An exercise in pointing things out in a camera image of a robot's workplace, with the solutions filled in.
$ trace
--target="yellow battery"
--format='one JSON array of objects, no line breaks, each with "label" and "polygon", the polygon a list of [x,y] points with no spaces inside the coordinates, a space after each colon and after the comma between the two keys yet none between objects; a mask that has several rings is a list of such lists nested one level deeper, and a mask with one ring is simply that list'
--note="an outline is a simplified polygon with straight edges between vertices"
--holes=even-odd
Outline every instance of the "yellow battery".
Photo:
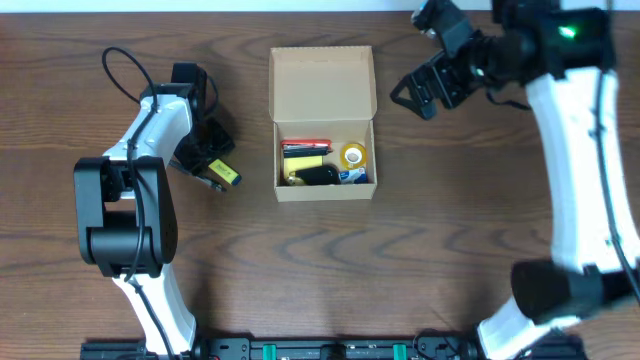
[{"label": "yellow battery", "polygon": [[209,169],[213,170],[214,173],[218,174],[224,181],[229,184],[236,186],[242,180],[242,176],[235,172],[229,165],[222,162],[222,160],[217,159],[209,165]]}]

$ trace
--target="black mount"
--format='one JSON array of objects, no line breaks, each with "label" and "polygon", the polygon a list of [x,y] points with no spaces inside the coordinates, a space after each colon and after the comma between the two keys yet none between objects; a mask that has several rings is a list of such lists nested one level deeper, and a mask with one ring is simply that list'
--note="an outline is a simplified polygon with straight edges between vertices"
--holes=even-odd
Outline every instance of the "black mount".
[{"label": "black mount", "polygon": [[[615,66],[609,15],[601,9],[562,11],[557,0],[494,0],[493,10],[501,37],[473,31],[450,0],[429,0],[416,11],[413,24],[435,31],[443,50],[406,75],[391,100],[429,120],[436,99],[453,109],[481,87],[495,91],[547,73],[562,79],[569,69]],[[400,97],[405,89],[410,98]]]},{"label": "black mount", "polygon": [[[133,162],[140,177],[146,227],[138,272],[158,277],[162,264],[170,263],[176,253],[176,214],[163,160],[145,156]],[[105,206],[105,202],[118,201],[123,191],[131,190],[126,162],[82,158],[76,163],[73,178],[82,258],[87,264],[97,264],[103,276],[128,271],[137,246],[136,214],[107,211]]]},{"label": "black mount", "polygon": [[582,274],[558,267],[551,260],[516,263],[511,288],[520,311],[536,325],[570,315],[591,318],[633,299],[622,271],[602,274],[591,266]]}]

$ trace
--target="green led light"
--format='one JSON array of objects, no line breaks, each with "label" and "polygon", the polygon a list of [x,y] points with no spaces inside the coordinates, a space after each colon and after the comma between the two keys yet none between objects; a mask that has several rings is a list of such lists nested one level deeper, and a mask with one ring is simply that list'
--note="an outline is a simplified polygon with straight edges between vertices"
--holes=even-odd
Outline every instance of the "green led light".
[{"label": "green led light", "polygon": [[578,31],[570,26],[560,26],[558,28],[558,31],[560,32],[560,35],[566,37],[567,39],[573,39],[574,37],[576,37],[576,34],[578,34]]}]

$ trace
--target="green connector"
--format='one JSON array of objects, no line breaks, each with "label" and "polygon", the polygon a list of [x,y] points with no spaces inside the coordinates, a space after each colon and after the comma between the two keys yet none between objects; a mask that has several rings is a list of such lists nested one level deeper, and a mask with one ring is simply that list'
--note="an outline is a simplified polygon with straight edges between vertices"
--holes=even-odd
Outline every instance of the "green connector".
[{"label": "green connector", "polygon": [[407,345],[393,345],[393,360],[407,360]]},{"label": "green connector", "polygon": [[262,360],[276,360],[275,345],[265,345],[262,347]]}]

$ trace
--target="box lid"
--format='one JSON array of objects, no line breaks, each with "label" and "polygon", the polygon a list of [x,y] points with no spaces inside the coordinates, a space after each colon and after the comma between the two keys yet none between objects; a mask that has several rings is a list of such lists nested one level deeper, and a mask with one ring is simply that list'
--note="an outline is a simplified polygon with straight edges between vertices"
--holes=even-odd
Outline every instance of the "box lid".
[{"label": "box lid", "polygon": [[370,120],[376,109],[371,46],[271,49],[273,121]]}]

